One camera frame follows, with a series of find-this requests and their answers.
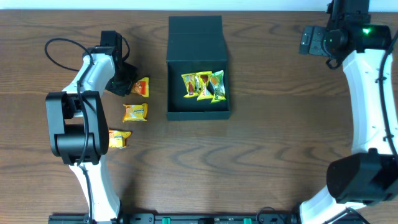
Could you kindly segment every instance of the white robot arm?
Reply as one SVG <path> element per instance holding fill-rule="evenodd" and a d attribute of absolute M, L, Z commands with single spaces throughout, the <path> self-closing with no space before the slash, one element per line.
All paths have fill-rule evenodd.
<path fill-rule="evenodd" d="M 381 103 L 379 85 L 375 82 L 379 78 L 379 68 L 385 50 L 366 49 L 365 53 L 352 52 L 343 61 L 343 70 L 346 74 L 353 110 L 354 140 L 351 148 L 352 154 L 365 152 L 370 148 L 376 148 L 379 154 L 392 154 L 387 141 Z M 396 135 L 398 127 L 391 86 L 391 63 L 389 55 L 384 70 L 384 81 L 387 112 L 392 128 L 392 134 Z M 355 210 L 365 207 L 361 202 L 337 203 L 325 186 L 319 193 L 300 206 L 302 223 L 319 224 L 331 220 L 338 214 L 344 213 L 346 207 Z"/>
<path fill-rule="evenodd" d="M 335 59 L 346 75 L 353 111 L 352 156 L 332 162 L 326 186 L 300 205 L 302 224 L 332 223 L 397 194 L 395 145 L 398 124 L 391 82 L 392 46 L 387 26 L 371 25 L 369 1 L 334 0 L 328 25 L 306 27 L 301 54 Z"/>
<path fill-rule="evenodd" d="M 52 151 L 62 157 L 77 176 L 90 208 L 90 220 L 103 224 L 118 222 L 121 202 L 113 190 L 106 165 L 109 135 L 100 97 L 105 90 L 121 96 L 130 94 L 136 76 L 136 68 L 124 62 L 129 53 L 124 58 L 121 56 L 122 39 L 115 31 L 103 31 L 101 44 L 86 49 L 90 55 L 83 56 L 83 66 L 71 84 L 60 93 L 49 93 L 46 98 Z M 84 108 L 78 97 L 79 84 Z M 64 122 L 64 119 L 82 116 L 83 110 L 87 113 L 89 129 L 85 149 L 82 147 L 86 141 L 84 127 Z"/>

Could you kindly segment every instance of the table surface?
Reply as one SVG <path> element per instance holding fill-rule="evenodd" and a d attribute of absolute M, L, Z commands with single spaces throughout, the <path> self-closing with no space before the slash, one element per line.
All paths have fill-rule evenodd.
<path fill-rule="evenodd" d="M 229 50 L 232 115 L 226 121 L 166 120 L 168 17 L 222 15 Z M 305 25 L 322 12 L 2 11 L 0 13 L 0 223 L 45 223 L 52 213 L 88 212 L 80 185 L 50 150 L 45 96 L 75 77 L 44 44 L 66 37 L 86 47 L 101 30 L 131 46 L 127 62 L 150 77 L 150 98 L 105 93 L 108 126 L 133 132 L 110 149 L 109 172 L 128 212 L 254 213 L 290 210 L 324 185 L 330 162 L 350 155 L 353 122 L 342 69 L 299 55 Z M 398 14 L 374 13 L 395 32 Z M 82 50 L 53 44 L 50 55 L 80 68 Z M 394 87 L 398 64 L 393 65 Z M 123 103 L 149 104 L 148 122 L 122 123 Z M 397 201 L 361 213 L 396 223 Z"/>

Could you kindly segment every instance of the snack packet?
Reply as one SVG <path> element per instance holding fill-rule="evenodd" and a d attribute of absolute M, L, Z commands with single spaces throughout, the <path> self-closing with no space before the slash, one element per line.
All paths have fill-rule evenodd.
<path fill-rule="evenodd" d="M 109 147 L 124 148 L 126 139 L 131 135 L 130 131 L 109 130 Z"/>
<path fill-rule="evenodd" d="M 197 100 L 212 99 L 213 95 L 207 90 L 209 85 L 211 72 L 198 72 L 197 79 L 199 79 L 199 96 Z"/>
<path fill-rule="evenodd" d="M 143 97 L 149 97 L 149 78 L 145 77 L 133 84 L 132 92 L 138 93 Z"/>
<path fill-rule="evenodd" d="M 123 122 L 125 121 L 146 121 L 148 104 L 141 105 L 123 105 L 126 107 Z"/>
<path fill-rule="evenodd" d="M 195 73 L 183 74 L 181 75 L 184 80 L 185 87 L 187 88 L 187 94 L 185 98 L 191 98 L 198 95 L 197 80 Z"/>
<path fill-rule="evenodd" d="M 214 89 L 214 97 L 210 103 L 218 103 L 220 101 L 226 100 L 223 77 L 223 70 L 211 74 L 210 83 Z"/>

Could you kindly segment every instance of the open box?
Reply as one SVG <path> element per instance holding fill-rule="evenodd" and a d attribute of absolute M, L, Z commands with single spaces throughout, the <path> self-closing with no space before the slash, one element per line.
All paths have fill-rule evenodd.
<path fill-rule="evenodd" d="M 167 119 L 172 121 L 228 119 L 231 115 L 228 88 L 228 54 L 221 16 L 169 17 L 167 46 Z M 226 100 L 184 98 L 182 74 L 224 70 Z"/>

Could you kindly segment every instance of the black cable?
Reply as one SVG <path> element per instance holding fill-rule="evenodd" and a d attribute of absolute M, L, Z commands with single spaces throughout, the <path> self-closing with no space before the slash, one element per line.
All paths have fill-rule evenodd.
<path fill-rule="evenodd" d="M 86 177 L 86 183 L 87 183 L 87 194 L 88 194 L 88 203 L 90 204 L 89 207 L 89 213 L 90 213 L 90 217 L 89 217 L 89 223 L 93 223 L 93 198 L 91 195 L 91 184 L 90 184 L 90 178 L 88 178 L 88 172 L 84 167 L 80 167 L 81 171 L 83 171 L 84 176 Z"/>
<path fill-rule="evenodd" d="M 122 58 L 123 62 L 130 56 L 130 46 L 129 43 L 127 42 L 126 38 L 122 37 L 124 40 L 124 43 L 126 43 L 127 46 L 127 54 Z"/>
<path fill-rule="evenodd" d="M 261 215 L 261 212 L 264 211 L 265 209 L 269 209 L 269 210 L 272 210 L 272 211 L 276 212 L 276 210 L 274 208 L 270 207 L 270 206 L 262 207 L 256 214 L 256 220 L 257 220 L 257 222 L 259 224 L 264 224 L 264 222 L 260 220 L 260 215 Z M 278 216 L 284 223 L 286 223 L 286 220 L 284 218 L 282 218 L 281 215 L 278 214 Z"/>
<path fill-rule="evenodd" d="M 79 80 L 77 81 L 77 97 L 79 99 L 80 105 L 81 105 L 81 112 L 83 113 L 83 122 L 84 122 L 84 129 L 85 129 L 85 141 L 84 141 L 84 145 L 83 145 L 83 150 L 81 151 L 81 155 L 80 158 L 77 162 L 77 166 L 80 166 L 80 164 L 83 162 L 83 160 L 85 159 L 86 156 L 86 150 L 87 150 L 87 146 L 88 146 L 88 137 L 89 137 L 89 129 L 88 129 L 88 115 L 87 115 L 87 110 L 86 110 L 86 106 L 84 104 L 83 101 L 83 97 L 81 95 L 81 82 L 83 81 L 84 77 L 86 76 L 87 72 L 90 70 L 91 66 L 93 66 L 92 63 L 90 63 L 86 70 L 83 72 L 83 74 L 81 75 L 81 77 L 79 78 Z"/>
<path fill-rule="evenodd" d="M 69 67 L 66 67 L 66 66 L 61 65 L 60 63 L 56 62 L 56 61 L 49 55 L 49 53 L 47 52 L 47 48 L 49 47 L 49 44 L 50 44 L 51 42 L 54 42 L 54 41 L 65 41 L 65 42 L 73 43 L 73 44 L 79 46 L 80 48 L 82 48 L 82 49 L 90 56 L 90 62 L 94 62 L 93 56 L 90 54 L 90 52 L 87 50 L 87 48 L 85 48 L 83 45 L 79 44 L 78 42 L 76 42 L 76 41 L 74 41 L 74 40 L 66 39 L 66 38 L 53 38 L 53 39 L 47 41 L 47 43 L 45 43 L 45 46 L 44 46 L 44 53 L 45 53 L 45 55 L 47 56 L 47 58 L 50 59 L 50 61 L 52 61 L 54 64 L 58 65 L 59 67 L 64 68 L 64 69 L 67 69 L 67 70 L 79 72 L 79 70 L 77 70 L 77 69 L 69 68 Z"/>
<path fill-rule="evenodd" d="M 345 210 L 343 210 L 342 212 L 340 212 L 339 214 L 337 214 L 335 217 L 325 221 L 323 224 L 329 224 L 329 223 L 333 223 L 336 220 L 339 220 L 340 218 L 344 217 L 347 214 L 353 213 L 355 214 L 364 224 L 370 224 L 361 214 L 359 214 L 355 209 L 350 208 L 350 207 L 346 207 Z"/>
<path fill-rule="evenodd" d="M 353 209 L 353 208 L 350 208 L 350 207 L 346 207 L 346 211 L 347 211 L 347 213 L 353 213 L 353 214 L 355 214 L 356 216 L 358 216 L 358 218 L 359 219 L 361 219 L 361 221 L 363 222 L 363 223 L 365 223 L 365 224 L 370 224 L 361 214 L 359 214 L 355 209 Z"/>
<path fill-rule="evenodd" d="M 389 46 L 389 48 L 383 55 L 383 58 L 381 60 L 380 70 L 379 70 L 379 78 L 377 79 L 377 82 L 379 83 L 381 111 L 383 114 L 384 127 L 386 129 L 386 137 L 385 138 L 387 139 L 390 149 L 391 149 L 393 155 L 396 157 L 396 162 L 398 163 L 398 154 L 397 154 L 396 147 L 395 147 L 394 143 L 392 142 L 392 138 L 394 136 L 391 134 L 390 124 L 389 124 L 388 115 L 387 115 L 386 99 L 384 96 L 384 80 L 386 79 L 384 77 L 384 66 L 386 65 L 387 57 L 389 54 L 391 54 L 392 49 L 393 49 L 394 44 L 397 41 L 397 39 L 398 39 L 398 31 L 396 32 L 396 34 L 391 42 L 391 45 Z"/>

